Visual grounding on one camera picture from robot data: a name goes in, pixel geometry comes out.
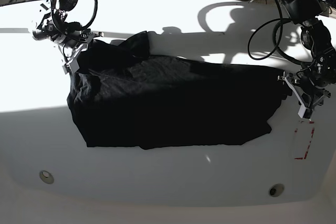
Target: round metal insert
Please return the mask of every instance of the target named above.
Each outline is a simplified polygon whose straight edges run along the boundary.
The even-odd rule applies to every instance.
[[[42,170],[39,175],[40,179],[46,184],[51,185],[55,181],[52,174],[50,172],[47,172],[46,170]]]
[[[283,184],[276,184],[270,188],[268,191],[269,196],[271,197],[279,197],[285,190]]]

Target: folded garment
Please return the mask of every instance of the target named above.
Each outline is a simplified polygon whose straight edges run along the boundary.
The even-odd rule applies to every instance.
[[[88,147],[242,145],[271,132],[288,92],[281,69],[150,55],[146,32],[78,62],[68,105]]]

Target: white tabletop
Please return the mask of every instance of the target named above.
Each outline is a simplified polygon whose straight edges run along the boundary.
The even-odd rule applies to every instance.
[[[269,120],[271,134],[243,146],[86,148],[67,108],[69,76],[60,66],[60,52],[27,32],[38,5],[0,8],[0,157],[16,181],[66,195],[171,206],[272,204],[305,200],[319,190],[335,150],[334,96],[317,109],[304,160],[293,157],[299,121],[295,97]],[[87,22],[92,7],[93,0],[79,0],[69,21]],[[247,56],[252,31],[277,17],[274,7],[230,0],[99,0],[91,28],[114,44],[152,31],[151,53],[157,55],[297,70],[277,56],[264,61]],[[336,21],[321,19],[335,42]],[[256,36],[253,52],[272,50],[271,30],[272,25]],[[281,47],[308,60],[299,35],[298,27],[286,25]],[[329,90],[336,94],[334,87]],[[242,115],[242,120],[252,117]],[[43,184],[40,170],[51,172],[55,183]],[[272,198],[268,190],[278,183],[285,192]]]

